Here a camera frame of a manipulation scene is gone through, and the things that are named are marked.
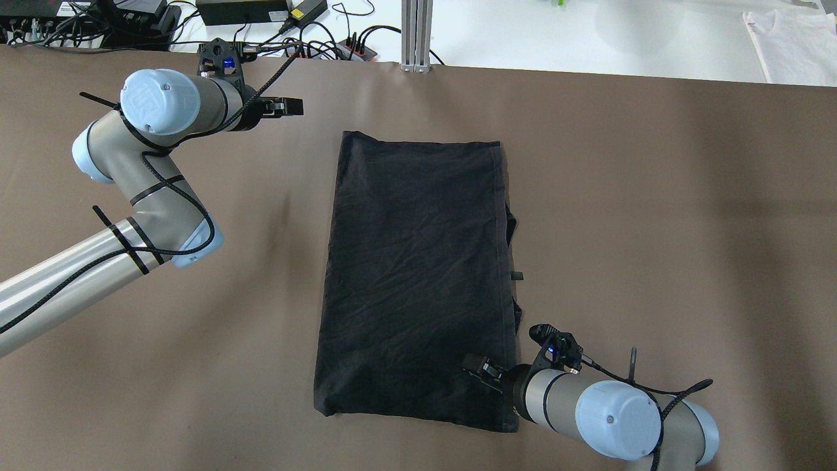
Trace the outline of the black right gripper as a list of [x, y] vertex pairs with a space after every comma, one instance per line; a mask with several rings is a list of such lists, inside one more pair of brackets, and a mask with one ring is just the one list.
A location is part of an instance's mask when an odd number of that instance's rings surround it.
[[531, 419], [526, 406], [527, 377], [531, 364], [518, 364], [506, 371], [490, 358], [475, 353], [467, 353], [462, 361], [464, 372], [478, 379], [481, 384], [502, 393], [506, 406], [523, 419]]

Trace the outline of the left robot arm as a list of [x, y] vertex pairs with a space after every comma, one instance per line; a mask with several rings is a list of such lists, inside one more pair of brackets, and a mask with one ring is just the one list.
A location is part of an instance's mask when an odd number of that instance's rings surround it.
[[173, 160], [188, 140], [301, 116], [296, 97], [268, 97], [239, 75], [189, 77], [141, 69], [119, 101], [72, 144], [75, 166], [109, 185], [129, 213], [2, 282], [2, 355], [38, 339], [156, 268], [185, 268], [224, 244], [224, 234]]

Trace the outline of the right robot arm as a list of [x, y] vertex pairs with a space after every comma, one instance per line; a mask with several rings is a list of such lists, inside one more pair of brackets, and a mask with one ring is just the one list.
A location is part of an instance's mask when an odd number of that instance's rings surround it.
[[680, 394], [599, 381], [542, 360], [505, 369], [469, 353], [462, 367], [499, 391], [518, 417], [619, 459], [628, 470], [694, 470], [719, 450], [715, 419]]

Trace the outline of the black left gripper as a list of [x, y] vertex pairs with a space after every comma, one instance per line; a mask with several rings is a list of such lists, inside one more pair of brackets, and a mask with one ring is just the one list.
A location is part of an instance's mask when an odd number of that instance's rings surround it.
[[299, 98], [266, 98], [254, 94], [243, 104], [243, 111], [235, 126], [236, 131], [248, 131], [257, 126], [261, 119], [284, 116], [303, 116], [304, 101]]

